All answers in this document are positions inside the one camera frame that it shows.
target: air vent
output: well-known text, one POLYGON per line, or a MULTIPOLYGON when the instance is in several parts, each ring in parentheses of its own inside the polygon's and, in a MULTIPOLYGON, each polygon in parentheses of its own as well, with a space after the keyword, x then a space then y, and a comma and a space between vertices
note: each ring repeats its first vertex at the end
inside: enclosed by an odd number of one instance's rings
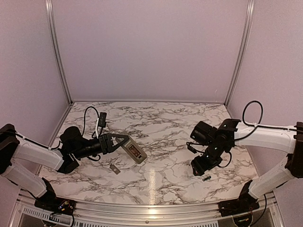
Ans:
MULTIPOLYGON (((50 220, 49 219, 50 212, 41 210, 38 208, 34 208, 34 207, 24 206, 22 213, 30 215, 30 216, 38 218, 38 219, 50 221, 50 222, 57 223, 57 224, 60 224, 62 226, 67 226, 67 227, 69 227, 72 222, 72 219, 70 218, 70 216, 54 216, 50 220)), ((77 220, 75 218, 73 227, 131 227, 131 226, 108 225, 108 224, 96 223, 96 222, 91 222, 91 221, 77 220)), ((197 223, 194 225, 178 225, 178 227, 219 227, 219 224, 217 221, 212 221, 212 222, 197 223)))

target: marble tabletop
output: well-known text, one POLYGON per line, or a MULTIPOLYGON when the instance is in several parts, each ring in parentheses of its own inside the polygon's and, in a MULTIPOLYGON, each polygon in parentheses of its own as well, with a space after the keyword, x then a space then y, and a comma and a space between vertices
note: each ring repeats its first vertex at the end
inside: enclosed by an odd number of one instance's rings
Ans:
MULTIPOLYGON (((235 198, 256 169, 245 147, 232 149, 232 162, 226 168, 215 167, 203 176, 194 176, 190 165, 197 154, 186 148, 189 135, 199 121, 219 126, 230 118, 224 105, 194 103, 112 102, 75 103, 59 135, 70 126, 83 129, 83 114, 88 106, 107 112, 103 133, 127 131, 146 152, 137 164, 122 149, 102 155, 98 162, 87 158, 72 173, 64 175, 47 167, 40 177, 50 181, 56 194, 78 200, 118 204, 187 204, 235 198), (114 164, 121 172, 115 174, 114 164)), ((91 138, 96 113, 87 111, 84 137, 91 138)), ((229 155, 223 154, 225 165, 229 155)))

